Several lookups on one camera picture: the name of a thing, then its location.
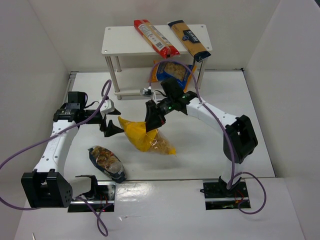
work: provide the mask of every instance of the red package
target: red package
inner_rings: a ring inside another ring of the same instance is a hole
[[[155,26],[151,25],[148,20],[134,20],[133,24],[147,43],[164,59],[180,54],[168,39]]]

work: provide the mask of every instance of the food package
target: food package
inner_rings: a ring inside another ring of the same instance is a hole
[[[197,68],[195,65],[187,66],[193,73]],[[167,61],[158,64],[152,71],[151,82],[155,83],[172,77],[176,79],[179,86],[186,92],[192,76],[190,72],[179,63]]]
[[[134,20],[133,25],[147,43],[164,59],[180,54],[168,39],[155,26],[151,25],[148,20]]]
[[[168,25],[198,63],[211,56],[211,54],[206,50],[197,36],[189,29],[184,21],[173,21],[168,23]]]
[[[158,154],[176,154],[176,149],[159,132],[158,129],[146,132],[144,121],[128,121],[118,116],[119,123],[129,141],[141,152]]]
[[[112,151],[102,146],[93,146],[88,150],[89,158],[97,169],[118,184],[126,180],[124,166]]]

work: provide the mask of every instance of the yellow plastic bag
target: yellow plastic bag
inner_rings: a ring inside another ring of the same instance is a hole
[[[160,134],[158,129],[146,132],[144,121],[128,121],[120,116],[118,120],[130,143],[141,152],[176,154],[176,149]]]

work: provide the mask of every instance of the shelf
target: shelf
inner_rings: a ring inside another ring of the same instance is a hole
[[[180,52],[188,54],[187,49],[179,41],[168,25],[155,25],[155,27]],[[210,52],[212,50],[207,27],[204,24],[189,24],[188,27],[198,37],[200,42]],[[138,33],[134,26],[108,26],[104,31],[102,54],[107,56],[144,56],[158,53]]]
[[[149,86],[148,78],[151,67],[125,68],[121,72],[115,72],[116,80],[120,86],[120,92],[115,92],[116,96],[137,96],[140,89]],[[160,82],[152,83],[153,90],[163,91]]]

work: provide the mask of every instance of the white tabletop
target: white tabletop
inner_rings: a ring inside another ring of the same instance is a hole
[[[180,54],[188,54],[187,49],[168,25],[155,25]],[[212,50],[207,27],[204,24],[189,24],[207,51]],[[157,55],[158,53],[143,39],[134,26],[108,26],[105,28],[102,54],[104,56]]]
[[[262,178],[264,209],[244,215],[238,209],[206,210],[201,180],[117,184],[114,212],[101,215],[108,240],[303,240],[290,194],[282,178]],[[263,202],[254,179],[246,180],[251,211]],[[104,240],[92,212],[65,208],[24,211],[15,240]]]
[[[107,72],[78,73],[73,91],[88,94],[88,103],[100,98],[104,82],[110,78]],[[265,141],[258,123],[254,106],[241,71],[206,71],[203,76],[201,96],[210,104],[226,112],[250,117],[258,139],[253,154],[244,161],[244,170],[257,177],[274,177],[274,171]],[[110,91],[110,98],[130,121],[144,121],[146,115],[143,100],[117,100]],[[119,126],[117,116],[108,116]],[[97,125],[80,127],[69,150],[64,177],[74,179],[77,175],[95,174],[99,180],[109,178],[96,169],[89,160],[87,149],[95,145],[105,147],[121,160],[128,180],[187,180],[218,178],[224,170],[227,158],[223,153],[223,137],[200,120],[181,112],[166,115],[167,122],[159,130],[175,146],[176,155],[161,155],[138,151],[121,133],[103,137]]]

